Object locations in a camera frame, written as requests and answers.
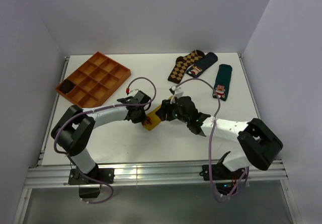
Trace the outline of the yellow sock with character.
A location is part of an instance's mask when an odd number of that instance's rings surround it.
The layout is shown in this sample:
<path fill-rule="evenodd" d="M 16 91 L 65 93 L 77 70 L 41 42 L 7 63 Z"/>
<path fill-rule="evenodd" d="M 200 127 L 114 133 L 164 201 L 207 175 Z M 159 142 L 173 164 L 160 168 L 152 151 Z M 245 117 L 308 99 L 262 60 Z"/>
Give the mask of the yellow sock with character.
<path fill-rule="evenodd" d="M 158 105 L 154 110 L 149 112 L 146 115 L 146 119 L 141 123 L 142 126 L 147 130 L 147 131 L 152 131 L 155 127 L 157 127 L 160 123 L 161 120 L 160 118 L 156 115 L 156 112 L 161 108 L 161 104 Z"/>

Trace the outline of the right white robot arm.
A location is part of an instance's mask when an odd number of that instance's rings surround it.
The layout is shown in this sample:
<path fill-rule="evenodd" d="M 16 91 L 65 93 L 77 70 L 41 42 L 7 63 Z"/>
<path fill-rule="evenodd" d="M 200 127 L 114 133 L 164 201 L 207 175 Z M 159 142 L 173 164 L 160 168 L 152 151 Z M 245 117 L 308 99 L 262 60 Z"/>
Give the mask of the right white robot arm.
<path fill-rule="evenodd" d="M 214 136 L 237 142 L 241 150 L 226 152 L 215 165 L 222 178 L 230 178 L 235 171 L 254 166 L 266 171 L 283 148 L 281 140 L 258 118 L 251 121 L 232 121 L 199 112 L 189 96 L 163 100 L 156 111 L 161 121 L 180 120 L 195 135 Z"/>

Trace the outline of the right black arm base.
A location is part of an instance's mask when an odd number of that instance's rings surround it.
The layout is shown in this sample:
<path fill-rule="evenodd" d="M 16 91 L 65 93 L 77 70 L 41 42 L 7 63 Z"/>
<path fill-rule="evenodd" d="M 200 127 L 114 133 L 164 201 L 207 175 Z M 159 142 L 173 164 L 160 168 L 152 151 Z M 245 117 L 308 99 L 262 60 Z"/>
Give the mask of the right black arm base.
<path fill-rule="evenodd" d="M 222 180 L 228 181 L 225 183 L 215 184 L 217 191 L 223 195 L 227 195 L 233 189 L 233 187 L 237 183 L 237 180 L 244 173 L 245 175 L 243 176 L 243 179 L 247 180 L 249 176 L 249 171 L 246 171 L 245 168 L 241 168 L 234 172 L 231 172 L 222 164 L 212 164 L 213 181 L 222 181 Z"/>

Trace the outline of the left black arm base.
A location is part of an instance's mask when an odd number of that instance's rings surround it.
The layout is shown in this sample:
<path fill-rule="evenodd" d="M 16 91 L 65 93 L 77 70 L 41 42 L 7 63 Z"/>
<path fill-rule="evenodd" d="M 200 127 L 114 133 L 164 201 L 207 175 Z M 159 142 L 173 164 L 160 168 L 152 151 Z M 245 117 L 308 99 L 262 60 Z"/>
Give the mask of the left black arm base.
<path fill-rule="evenodd" d="M 94 168 L 85 174 L 78 168 L 71 169 L 67 184 L 78 186 L 78 195 L 81 201 L 88 204 L 100 204 L 110 200 L 114 194 L 111 184 L 114 181 L 114 168 Z M 109 195 L 102 200 L 98 200 L 99 195 L 106 186 L 110 189 Z"/>

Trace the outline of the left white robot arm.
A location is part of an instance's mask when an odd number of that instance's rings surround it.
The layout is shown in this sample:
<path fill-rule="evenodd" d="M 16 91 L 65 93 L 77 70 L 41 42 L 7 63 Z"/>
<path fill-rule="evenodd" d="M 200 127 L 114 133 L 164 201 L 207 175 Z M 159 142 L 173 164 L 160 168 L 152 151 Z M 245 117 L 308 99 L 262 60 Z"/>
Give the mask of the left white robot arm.
<path fill-rule="evenodd" d="M 146 105 L 152 98 L 140 90 L 135 90 L 114 105 L 95 108 L 70 106 L 51 132 L 54 146 L 63 148 L 63 154 L 80 170 L 80 178 L 93 183 L 101 178 L 98 164 L 87 150 L 92 131 L 102 125 L 116 121 L 131 121 L 134 124 L 146 119 Z"/>

